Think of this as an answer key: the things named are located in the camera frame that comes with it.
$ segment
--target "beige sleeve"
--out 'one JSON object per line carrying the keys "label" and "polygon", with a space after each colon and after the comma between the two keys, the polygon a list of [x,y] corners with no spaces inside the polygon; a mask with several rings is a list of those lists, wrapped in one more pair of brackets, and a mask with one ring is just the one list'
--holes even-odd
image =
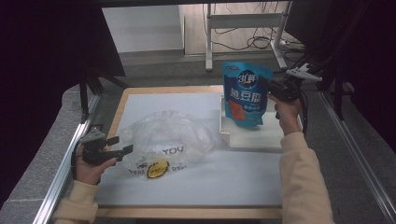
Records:
{"label": "beige sleeve", "polygon": [[68,199],[62,199],[52,215],[56,224],[78,223],[80,220],[93,223],[97,203],[93,201],[97,186],[74,181],[74,187]]}
{"label": "beige sleeve", "polygon": [[308,148],[304,135],[291,133],[280,144],[284,150],[279,163],[283,223],[334,223],[317,155]]}

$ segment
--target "plastic bag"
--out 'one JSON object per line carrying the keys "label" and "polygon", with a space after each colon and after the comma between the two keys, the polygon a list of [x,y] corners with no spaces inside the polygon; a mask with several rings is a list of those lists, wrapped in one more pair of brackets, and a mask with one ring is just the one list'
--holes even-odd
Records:
{"label": "plastic bag", "polygon": [[227,62],[222,73],[226,117],[241,127],[263,125],[268,90],[260,79],[272,80],[273,71],[251,63]]}
{"label": "plastic bag", "polygon": [[161,111],[120,130],[120,142],[134,145],[122,160],[133,176],[155,179],[185,169],[215,149],[212,133],[190,115]]}

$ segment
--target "snack bag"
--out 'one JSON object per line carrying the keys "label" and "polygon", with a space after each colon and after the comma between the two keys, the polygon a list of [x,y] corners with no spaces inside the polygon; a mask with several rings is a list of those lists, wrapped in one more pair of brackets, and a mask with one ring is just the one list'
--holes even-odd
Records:
{"label": "snack bag", "polygon": [[273,71],[251,63],[227,62],[222,73],[226,117],[241,127],[262,125],[268,90],[259,80],[272,80]]}

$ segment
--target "metal rail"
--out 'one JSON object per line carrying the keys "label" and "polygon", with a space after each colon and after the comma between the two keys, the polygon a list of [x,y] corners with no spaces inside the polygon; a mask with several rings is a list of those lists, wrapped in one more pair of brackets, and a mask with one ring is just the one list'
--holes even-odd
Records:
{"label": "metal rail", "polygon": [[34,224],[48,223],[50,220],[50,216],[55,208],[56,203],[58,202],[67,177],[70,175],[70,157],[72,155],[73,149],[78,143],[78,140],[85,134],[85,132],[87,132],[87,129],[92,121],[92,112],[95,110],[99,99],[100,95],[94,95],[91,98],[89,105],[90,115],[84,123],[80,123],[78,125],[73,139],[70,142],[66,154],[64,155],[64,159],[62,160],[62,163],[56,172],[51,185],[49,186],[49,191],[47,192],[47,195],[44,198],[37,215],[35,216],[35,220],[33,222]]}
{"label": "metal rail", "polygon": [[342,135],[346,147],[349,150],[353,160],[357,164],[359,170],[361,171],[361,175],[367,183],[370,191],[373,193],[376,201],[378,202],[379,207],[384,213],[385,218],[388,223],[396,223],[396,209],[392,199],[389,197],[387,191],[384,186],[381,184],[379,179],[376,177],[375,172],[371,168],[368,161],[365,159],[364,155],[361,152],[359,145],[356,143],[352,134],[350,133],[347,125],[338,118],[335,111],[332,109],[332,100],[328,93],[323,93],[322,91],[318,92],[319,97],[322,98],[327,111],[332,118],[336,128]]}

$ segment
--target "wall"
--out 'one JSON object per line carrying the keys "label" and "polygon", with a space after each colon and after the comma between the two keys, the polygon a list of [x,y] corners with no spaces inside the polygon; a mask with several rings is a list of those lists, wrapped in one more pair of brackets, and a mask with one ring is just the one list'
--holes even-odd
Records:
{"label": "wall", "polygon": [[118,52],[183,49],[179,6],[103,8]]}

